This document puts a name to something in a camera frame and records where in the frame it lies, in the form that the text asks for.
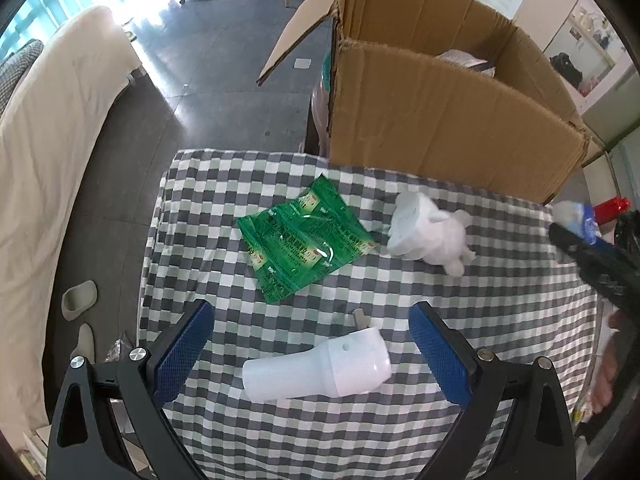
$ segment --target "red object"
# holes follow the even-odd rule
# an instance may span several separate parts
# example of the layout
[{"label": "red object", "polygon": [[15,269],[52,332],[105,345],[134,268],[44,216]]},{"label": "red object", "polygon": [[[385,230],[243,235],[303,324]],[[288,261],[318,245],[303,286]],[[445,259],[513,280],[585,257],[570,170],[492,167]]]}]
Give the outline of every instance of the red object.
[{"label": "red object", "polygon": [[631,202],[623,196],[615,196],[593,208],[598,225],[615,220],[616,217],[631,207]]}]

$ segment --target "tile floor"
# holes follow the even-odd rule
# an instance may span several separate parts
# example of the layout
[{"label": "tile floor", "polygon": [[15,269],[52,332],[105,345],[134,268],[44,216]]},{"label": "tile floor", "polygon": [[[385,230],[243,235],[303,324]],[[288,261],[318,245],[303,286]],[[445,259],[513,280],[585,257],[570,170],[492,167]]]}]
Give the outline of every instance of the tile floor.
[{"label": "tile floor", "polygon": [[[261,88],[255,84],[294,10],[284,0],[171,1],[129,25],[148,76],[113,105],[66,231],[43,360],[50,410],[82,323],[94,330],[98,360],[122,332],[135,338],[148,224],[175,152],[297,150],[330,45],[329,24],[309,34]],[[311,59],[310,69],[295,70],[296,57]],[[65,321],[62,293],[84,280],[97,284],[97,304]]]}]

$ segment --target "open cardboard box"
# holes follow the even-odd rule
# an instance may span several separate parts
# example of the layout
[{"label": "open cardboard box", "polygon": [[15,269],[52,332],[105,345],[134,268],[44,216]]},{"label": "open cardboard box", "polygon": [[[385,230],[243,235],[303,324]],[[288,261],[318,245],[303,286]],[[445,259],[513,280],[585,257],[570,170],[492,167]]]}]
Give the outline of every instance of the open cardboard box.
[{"label": "open cardboard box", "polygon": [[[475,0],[305,0],[258,84],[334,18],[330,162],[397,170],[546,202],[588,136],[546,57]],[[435,59],[459,49],[495,78]]]}]

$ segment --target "blue gripper pad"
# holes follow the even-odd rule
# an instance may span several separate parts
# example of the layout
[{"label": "blue gripper pad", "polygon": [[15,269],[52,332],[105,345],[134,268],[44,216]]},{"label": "blue gripper pad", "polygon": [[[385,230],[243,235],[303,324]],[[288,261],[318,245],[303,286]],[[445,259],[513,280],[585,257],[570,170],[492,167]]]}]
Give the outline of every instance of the blue gripper pad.
[{"label": "blue gripper pad", "polygon": [[180,388],[213,332],[213,322],[213,307],[203,301],[164,354],[164,359],[156,366],[153,400],[159,408],[175,400],[180,393]]},{"label": "blue gripper pad", "polygon": [[409,309],[409,331],[444,396],[464,410],[471,400],[466,367],[419,305]]}]

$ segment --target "screw head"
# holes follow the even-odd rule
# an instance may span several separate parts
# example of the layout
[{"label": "screw head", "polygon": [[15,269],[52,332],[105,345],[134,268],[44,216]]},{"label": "screw head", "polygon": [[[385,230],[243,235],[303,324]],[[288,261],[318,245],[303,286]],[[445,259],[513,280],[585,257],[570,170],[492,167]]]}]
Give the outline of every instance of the screw head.
[{"label": "screw head", "polygon": [[144,348],[134,348],[129,352],[129,359],[132,361],[140,361],[146,357],[146,350]]},{"label": "screw head", "polygon": [[495,354],[488,348],[481,348],[478,350],[478,357],[481,358],[482,361],[493,361]]},{"label": "screw head", "polygon": [[538,359],[538,366],[544,370],[549,370],[554,364],[551,362],[551,359],[547,357],[541,357]]},{"label": "screw head", "polygon": [[72,368],[79,368],[84,364],[84,357],[82,357],[81,355],[78,355],[76,357],[74,357],[73,359],[71,359],[71,367]]}]

